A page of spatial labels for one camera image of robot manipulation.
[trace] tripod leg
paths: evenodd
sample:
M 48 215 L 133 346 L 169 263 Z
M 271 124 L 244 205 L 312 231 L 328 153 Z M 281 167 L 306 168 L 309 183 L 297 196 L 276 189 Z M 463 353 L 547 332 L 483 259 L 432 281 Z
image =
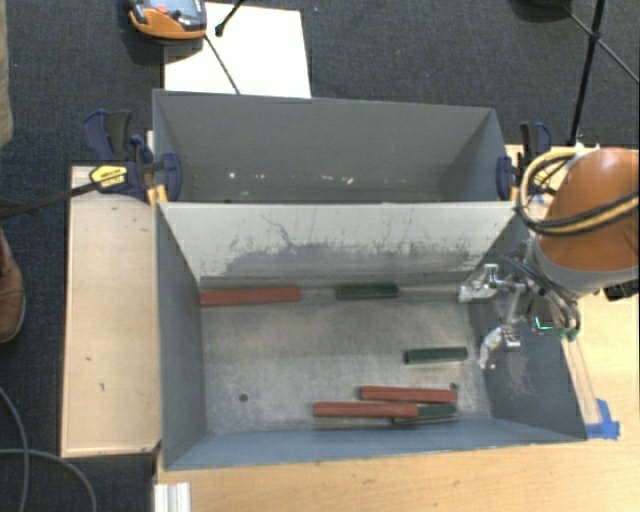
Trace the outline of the tripod leg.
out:
M 575 146 L 578 139 L 578 125 L 582 116 L 582 106 L 584 105 L 584 97 L 587 93 L 587 84 L 589 83 L 589 75 L 591 74 L 591 65 L 593 64 L 593 55 L 600 39 L 600 23 L 602 22 L 602 14 L 604 12 L 605 0 L 598 0 L 596 10 L 593 14 L 593 24 L 591 26 L 591 35 L 589 36 L 589 46 L 587 47 L 587 57 L 582 70 L 582 80 L 580 82 L 580 91 L 578 92 L 578 100 L 576 102 L 576 110 L 573 115 L 573 124 L 571 126 L 571 134 L 567 144 Z
M 224 27 L 227 25 L 227 22 L 233 17 L 236 11 L 240 9 L 240 6 L 244 3 L 244 1 L 245 0 L 238 0 L 233 6 L 233 9 L 231 9 L 231 12 L 229 12 L 226 18 L 222 20 L 222 23 L 216 26 L 216 37 L 222 37 L 222 34 L 224 34 Z

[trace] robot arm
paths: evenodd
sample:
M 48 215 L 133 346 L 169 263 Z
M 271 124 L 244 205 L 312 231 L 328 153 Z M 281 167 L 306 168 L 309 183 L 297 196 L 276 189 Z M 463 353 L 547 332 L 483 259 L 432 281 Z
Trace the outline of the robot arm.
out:
M 638 153 L 606 148 L 574 159 L 546 217 L 530 227 L 532 263 L 577 296 L 638 279 Z
M 549 182 L 562 168 L 567 174 L 554 190 Z M 532 191 L 553 196 L 542 220 L 530 211 Z M 509 294 L 500 325 L 481 345 L 483 368 L 498 346 L 519 347 L 514 327 L 523 319 L 535 332 L 554 331 L 572 340 L 580 329 L 580 296 L 601 288 L 638 288 L 637 152 L 607 148 L 545 153 L 524 173 L 516 211 L 533 237 L 521 250 L 501 256 L 511 273 L 498 279 L 497 265 L 488 264 L 460 287 L 460 302 L 490 298 L 499 290 Z

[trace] black pole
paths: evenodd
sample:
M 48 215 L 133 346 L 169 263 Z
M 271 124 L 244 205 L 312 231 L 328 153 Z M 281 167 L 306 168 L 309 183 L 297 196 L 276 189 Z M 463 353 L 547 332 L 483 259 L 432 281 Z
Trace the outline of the black pole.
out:
M 238 9 L 240 9 L 240 6 L 244 2 L 245 2 L 245 0 L 238 0 L 236 2 L 236 4 L 233 6 L 233 9 L 231 9 L 231 12 L 229 14 L 227 14 L 227 17 L 224 20 L 222 20 L 222 23 L 220 23 L 218 26 L 216 26 L 216 37 L 222 37 L 222 34 L 224 34 L 225 25 L 233 17 L 233 15 L 236 13 L 236 11 Z
M 573 19 L 573 21 L 575 21 L 582 30 L 584 30 L 587 34 L 591 35 L 591 30 L 589 30 L 589 28 L 586 27 L 585 24 L 582 23 L 575 14 L 573 14 L 566 7 L 564 8 L 564 10 L 567 11 L 569 16 L 571 16 L 571 19 Z M 598 43 L 598 46 L 602 48 L 605 52 L 607 52 L 607 55 L 609 55 L 609 57 L 611 57 L 615 61 L 615 63 L 627 73 L 627 75 L 633 78 L 633 81 L 636 84 L 640 85 L 640 78 L 636 76 L 633 70 L 629 66 L 627 66 L 623 62 L 623 60 L 620 57 L 618 57 L 618 55 L 616 55 L 616 53 L 605 44 L 605 42 L 602 39 L 598 39 L 597 43 Z
M 602 14 L 604 12 L 605 0 L 598 0 L 596 10 L 593 14 L 593 23 L 591 24 L 591 34 L 589 34 L 589 46 L 587 47 L 587 58 L 584 62 L 582 70 L 582 80 L 580 82 L 580 91 L 578 92 L 578 101 L 576 102 L 576 110 L 573 114 L 573 124 L 571 125 L 571 134 L 567 144 L 575 146 L 578 140 L 578 125 L 582 116 L 582 107 L 584 105 L 584 97 L 587 93 L 587 84 L 589 83 L 589 75 L 591 73 L 591 65 L 593 64 L 593 55 L 596 50 L 598 41 L 600 40 L 600 23 L 602 22 Z

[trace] metal bracket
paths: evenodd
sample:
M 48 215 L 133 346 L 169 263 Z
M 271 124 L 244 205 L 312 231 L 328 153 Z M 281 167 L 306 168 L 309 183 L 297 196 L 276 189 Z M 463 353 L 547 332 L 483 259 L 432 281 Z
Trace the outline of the metal bracket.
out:
M 154 512 L 191 512 L 191 484 L 155 484 Z
M 500 267 L 495 263 L 485 263 L 458 289 L 458 302 L 465 304 L 474 299 L 490 299 L 498 290 L 514 290 L 515 283 L 498 279 Z
M 489 356 L 500 345 L 504 345 L 507 350 L 519 350 L 522 343 L 520 339 L 513 333 L 510 327 L 496 327 L 487 334 L 480 345 L 480 356 L 478 357 L 478 366 L 485 370 Z

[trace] orange device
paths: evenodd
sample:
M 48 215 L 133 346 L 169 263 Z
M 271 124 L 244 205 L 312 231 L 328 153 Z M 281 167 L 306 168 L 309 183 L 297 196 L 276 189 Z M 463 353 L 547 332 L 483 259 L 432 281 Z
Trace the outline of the orange device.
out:
M 129 0 L 129 19 L 160 39 L 196 39 L 207 32 L 204 0 Z

